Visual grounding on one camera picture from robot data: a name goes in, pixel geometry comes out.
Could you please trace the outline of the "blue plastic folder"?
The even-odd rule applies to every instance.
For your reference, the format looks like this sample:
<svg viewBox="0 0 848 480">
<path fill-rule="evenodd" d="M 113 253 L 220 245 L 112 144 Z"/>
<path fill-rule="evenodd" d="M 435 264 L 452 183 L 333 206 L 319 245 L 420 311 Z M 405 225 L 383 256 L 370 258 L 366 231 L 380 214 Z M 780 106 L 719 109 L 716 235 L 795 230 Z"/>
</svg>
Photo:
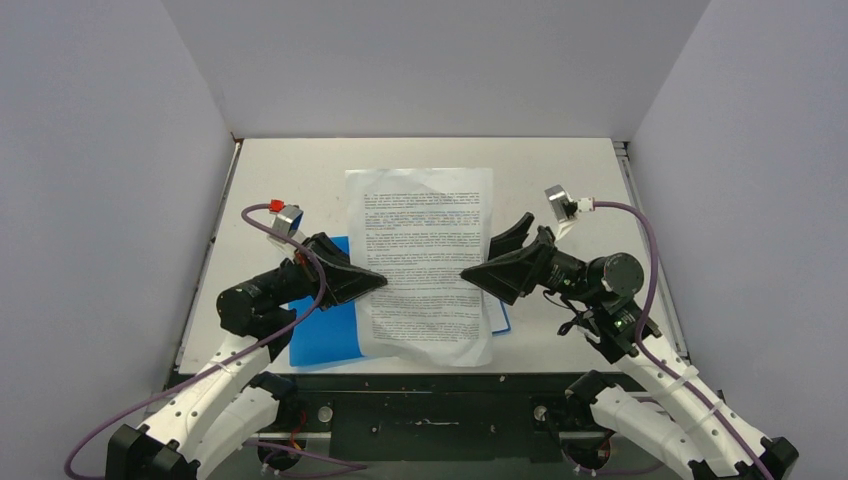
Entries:
<svg viewBox="0 0 848 480">
<path fill-rule="evenodd" d="M 331 237 L 335 246 L 349 253 L 347 236 Z M 489 294 L 483 295 L 484 313 L 493 336 L 509 334 L 511 322 L 505 304 Z M 291 302 L 289 308 L 298 314 L 312 304 L 307 298 Z M 314 367 L 325 363 L 347 362 L 365 358 L 358 341 L 357 317 L 353 303 L 316 310 L 295 327 L 287 348 L 289 365 L 295 368 Z"/>
</svg>

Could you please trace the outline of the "printed text paper sheet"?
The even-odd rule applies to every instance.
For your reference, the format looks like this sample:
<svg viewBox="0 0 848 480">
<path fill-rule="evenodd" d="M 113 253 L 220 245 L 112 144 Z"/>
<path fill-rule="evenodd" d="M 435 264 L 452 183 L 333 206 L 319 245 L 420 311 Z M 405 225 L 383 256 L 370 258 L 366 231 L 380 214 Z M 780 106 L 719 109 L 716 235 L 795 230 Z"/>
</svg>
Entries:
<svg viewBox="0 0 848 480">
<path fill-rule="evenodd" d="M 484 294 L 461 273 L 489 255 L 492 170 L 349 170 L 345 185 L 350 260 L 387 281 L 355 303 L 362 354 L 439 367 L 489 364 Z"/>
</svg>

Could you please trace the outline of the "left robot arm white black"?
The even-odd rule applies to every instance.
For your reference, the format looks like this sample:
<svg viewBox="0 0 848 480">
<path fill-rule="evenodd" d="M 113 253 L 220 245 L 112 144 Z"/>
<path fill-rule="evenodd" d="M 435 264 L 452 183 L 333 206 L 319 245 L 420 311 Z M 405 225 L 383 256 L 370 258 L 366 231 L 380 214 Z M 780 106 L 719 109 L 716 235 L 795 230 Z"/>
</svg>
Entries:
<svg viewBox="0 0 848 480">
<path fill-rule="evenodd" d="M 216 300 L 226 335 L 203 370 L 139 426 L 123 425 L 107 447 L 108 479 L 205 479 L 259 430 L 297 420 L 296 384 L 269 372 L 288 346 L 300 313 L 345 305 L 388 283 L 351 264 L 324 233 L 305 239 L 291 258 L 222 291 Z"/>
</svg>

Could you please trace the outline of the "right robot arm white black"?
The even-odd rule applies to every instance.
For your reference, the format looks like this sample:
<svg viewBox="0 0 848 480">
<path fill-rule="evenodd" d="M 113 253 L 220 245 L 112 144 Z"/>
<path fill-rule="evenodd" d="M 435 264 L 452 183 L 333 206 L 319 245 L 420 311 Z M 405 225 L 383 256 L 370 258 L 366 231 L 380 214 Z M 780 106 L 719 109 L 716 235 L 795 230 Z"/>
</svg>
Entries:
<svg viewBox="0 0 848 480">
<path fill-rule="evenodd" d="M 501 255 L 462 271 L 463 280 L 512 305 L 537 287 L 585 309 L 564 323 L 576 329 L 659 405 L 654 410 L 591 370 L 565 390 L 565 414 L 577 428 L 594 425 L 627 438 L 682 479 L 786 479 L 799 459 L 783 437 L 746 422 L 700 379 L 635 301 L 645 274 L 630 254 L 582 261 L 560 251 L 540 227 L 525 245 L 532 214 L 495 237 Z"/>
</svg>

